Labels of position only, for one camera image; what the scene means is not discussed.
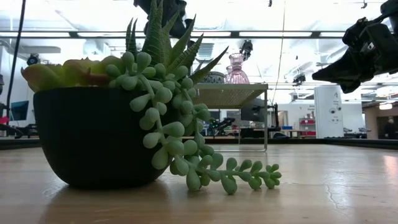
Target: wooden surface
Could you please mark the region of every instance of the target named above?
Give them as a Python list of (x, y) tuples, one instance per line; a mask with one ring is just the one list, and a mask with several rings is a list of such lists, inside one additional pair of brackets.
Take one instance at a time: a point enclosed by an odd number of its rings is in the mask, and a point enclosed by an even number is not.
[(277, 145), (267, 153), (224, 155), (279, 163), (281, 185), (252, 191), (239, 182), (228, 196), (217, 182), (188, 192), (185, 179), (167, 171), (139, 189), (73, 190), (51, 171), (41, 149), (0, 151), (0, 223), (398, 222), (398, 151)]

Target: aloe plant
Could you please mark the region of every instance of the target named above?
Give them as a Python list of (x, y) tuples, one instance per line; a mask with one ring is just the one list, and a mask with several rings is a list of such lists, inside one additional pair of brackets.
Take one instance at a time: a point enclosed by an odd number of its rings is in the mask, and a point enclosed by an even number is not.
[[(200, 134), (203, 121), (211, 119), (210, 112), (204, 104), (194, 105), (192, 98), (197, 93), (195, 84), (220, 61), (228, 48), (207, 66), (187, 77), (188, 68), (195, 60), (203, 36), (185, 49), (194, 19), (187, 32), (172, 47), (169, 32), (178, 14), (162, 27), (162, 7), (162, 1), (158, 6), (157, 1), (152, 0), (147, 36), (141, 52), (136, 47), (137, 21), (133, 23), (132, 19), (126, 32), (126, 52), (121, 58), (110, 56), (100, 62), (71, 60), (62, 66), (31, 65), (22, 75), (34, 91), (104, 84), (126, 91), (144, 90), (146, 94), (133, 99), (130, 107), (138, 112), (148, 104), (151, 105), (140, 119), (139, 127), (145, 131), (155, 130), (144, 136), (142, 141), (146, 148), (162, 145), (152, 158), (154, 168), (166, 168), (169, 156), (172, 156), (171, 173), (186, 176), (190, 190), (207, 186), (212, 180), (221, 181), (225, 191), (234, 194), (238, 188), (235, 179), (237, 176), (248, 182), (254, 190), (259, 189), (263, 181), (269, 189), (273, 189), (280, 184), (282, 176), (276, 171), (279, 168), (277, 164), (268, 165), (262, 170), (261, 161), (245, 160), (238, 166), (236, 159), (229, 158), (226, 170), (219, 170), (224, 162), (223, 156), (206, 145), (205, 138)], [(167, 103), (179, 110), (179, 119), (162, 125), (161, 117), (168, 110)], [(192, 135), (193, 139), (182, 141), (182, 136)]]

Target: cable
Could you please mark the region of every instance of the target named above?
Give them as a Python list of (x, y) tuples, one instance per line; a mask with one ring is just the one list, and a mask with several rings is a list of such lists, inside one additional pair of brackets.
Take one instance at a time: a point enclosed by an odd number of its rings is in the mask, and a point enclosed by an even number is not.
[(10, 84), (8, 86), (8, 95), (7, 95), (7, 117), (10, 116), (10, 104), (11, 104), (11, 92), (12, 92), (12, 84), (14, 83), (14, 75), (15, 75), (15, 67), (17, 65), (18, 59), (18, 48), (19, 42), (21, 41), (21, 34), (22, 34), (22, 27), (24, 26), (24, 18), (25, 18), (25, 7), (26, 7), (26, 0), (22, 0), (21, 6), (21, 16), (19, 18), (19, 28), (18, 28), (18, 36), (14, 47), (14, 57), (12, 59), (12, 68), (11, 68), (11, 76), (10, 76)]
[(276, 88), (278, 87), (279, 76), (280, 76), (280, 65), (281, 65), (281, 61), (282, 61), (282, 51), (283, 51), (283, 48), (284, 48), (285, 14), (286, 14), (286, 0), (284, 0), (284, 20), (283, 20), (283, 23), (282, 23), (282, 42), (280, 43), (279, 66), (278, 66), (278, 79), (276, 80), (275, 90), (274, 90), (274, 96), (272, 97), (271, 105), (274, 105), (274, 99), (275, 99)]

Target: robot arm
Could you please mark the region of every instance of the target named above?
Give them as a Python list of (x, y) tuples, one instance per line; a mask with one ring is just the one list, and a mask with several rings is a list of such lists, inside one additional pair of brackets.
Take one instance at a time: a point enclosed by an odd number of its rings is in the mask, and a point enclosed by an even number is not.
[[(394, 34), (381, 22), (389, 18)], [(342, 41), (348, 46), (336, 62), (312, 75), (314, 80), (337, 83), (343, 93), (355, 91), (375, 75), (398, 72), (398, 0), (381, 6), (381, 16), (359, 19), (347, 29)]]

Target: computer monitor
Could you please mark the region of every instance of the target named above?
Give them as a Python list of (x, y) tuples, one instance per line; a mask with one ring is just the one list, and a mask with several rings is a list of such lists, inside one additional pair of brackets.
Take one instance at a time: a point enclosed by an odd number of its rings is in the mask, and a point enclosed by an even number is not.
[(11, 103), (10, 121), (26, 120), (29, 101), (19, 101)]
[(264, 100), (255, 98), (241, 108), (241, 120), (264, 122), (266, 111), (267, 109), (264, 108)]

